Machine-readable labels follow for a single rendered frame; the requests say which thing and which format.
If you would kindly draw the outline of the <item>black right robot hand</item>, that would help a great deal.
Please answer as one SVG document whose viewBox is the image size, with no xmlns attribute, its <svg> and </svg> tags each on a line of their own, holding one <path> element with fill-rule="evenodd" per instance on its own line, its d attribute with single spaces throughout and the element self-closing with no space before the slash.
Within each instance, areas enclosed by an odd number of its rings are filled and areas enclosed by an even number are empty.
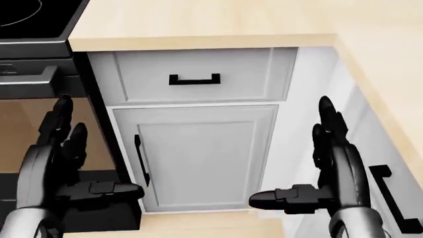
<svg viewBox="0 0 423 238">
<path fill-rule="evenodd" d="M 313 162 L 320 170 L 318 186 L 295 184 L 287 190 L 275 189 L 253 194 L 249 206 L 259 210 L 282 210 L 285 214 L 314 214 L 327 210 L 333 216 L 342 208 L 371 206 L 364 164 L 341 112 L 331 100 L 319 100 L 321 121 L 312 129 Z"/>
</svg>

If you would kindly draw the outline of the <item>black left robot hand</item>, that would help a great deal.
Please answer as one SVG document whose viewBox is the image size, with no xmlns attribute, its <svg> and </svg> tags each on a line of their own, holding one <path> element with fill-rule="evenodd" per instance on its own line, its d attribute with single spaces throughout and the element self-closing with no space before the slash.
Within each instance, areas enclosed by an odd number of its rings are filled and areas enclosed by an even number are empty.
<svg viewBox="0 0 423 238">
<path fill-rule="evenodd" d="M 139 200 L 145 195 L 137 184 L 83 182 L 79 171 L 87 157 L 88 130 L 71 126 L 73 101 L 62 95 L 48 111 L 20 166 L 16 208 L 80 208 Z"/>
</svg>

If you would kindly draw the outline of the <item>black stove oven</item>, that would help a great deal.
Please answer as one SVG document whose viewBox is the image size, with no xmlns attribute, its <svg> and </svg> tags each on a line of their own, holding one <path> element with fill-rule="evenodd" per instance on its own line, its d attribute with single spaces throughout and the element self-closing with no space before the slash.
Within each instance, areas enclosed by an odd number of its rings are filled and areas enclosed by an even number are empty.
<svg viewBox="0 0 423 238">
<path fill-rule="evenodd" d="M 89 57 L 69 43 L 89 1 L 0 0 L 0 76 L 40 75 L 47 66 L 58 67 L 49 85 L 0 86 L 0 231 L 8 214 L 18 209 L 17 182 L 24 156 L 36 144 L 46 113 L 62 95 L 73 101 L 71 126 L 82 122 L 88 130 L 80 180 L 133 184 Z M 138 200 L 48 211 L 60 219 L 64 234 L 140 227 Z"/>
</svg>

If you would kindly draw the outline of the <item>white cabinet door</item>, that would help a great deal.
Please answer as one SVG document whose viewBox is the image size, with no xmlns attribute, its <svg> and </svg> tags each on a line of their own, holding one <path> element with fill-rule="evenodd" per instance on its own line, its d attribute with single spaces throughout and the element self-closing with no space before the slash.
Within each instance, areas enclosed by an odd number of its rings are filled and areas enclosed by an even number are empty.
<svg viewBox="0 0 423 238">
<path fill-rule="evenodd" d="M 114 116 L 137 182 L 151 181 L 147 212 L 242 210 L 258 192 L 278 107 L 117 109 Z"/>
</svg>

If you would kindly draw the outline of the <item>white cabinet drawer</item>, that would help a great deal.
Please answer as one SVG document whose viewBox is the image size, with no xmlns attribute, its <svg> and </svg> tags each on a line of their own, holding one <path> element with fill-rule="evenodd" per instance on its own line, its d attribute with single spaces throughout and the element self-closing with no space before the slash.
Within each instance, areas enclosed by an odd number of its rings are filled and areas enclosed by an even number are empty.
<svg viewBox="0 0 423 238">
<path fill-rule="evenodd" d="M 108 106 L 172 102 L 284 100 L 296 48 L 91 52 L 97 84 Z M 211 79 L 220 85 L 169 85 Z"/>
</svg>

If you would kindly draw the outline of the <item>light wood countertop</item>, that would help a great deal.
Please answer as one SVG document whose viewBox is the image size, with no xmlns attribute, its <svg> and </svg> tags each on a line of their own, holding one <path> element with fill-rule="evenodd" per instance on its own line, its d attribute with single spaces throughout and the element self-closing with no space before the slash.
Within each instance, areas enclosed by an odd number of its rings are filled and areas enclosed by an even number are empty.
<svg viewBox="0 0 423 238">
<path fill-rule="evenodd" d="M 332 46 L 423 174 L 423 0 L 90 0 L 74 51 Z"/>
</svg>

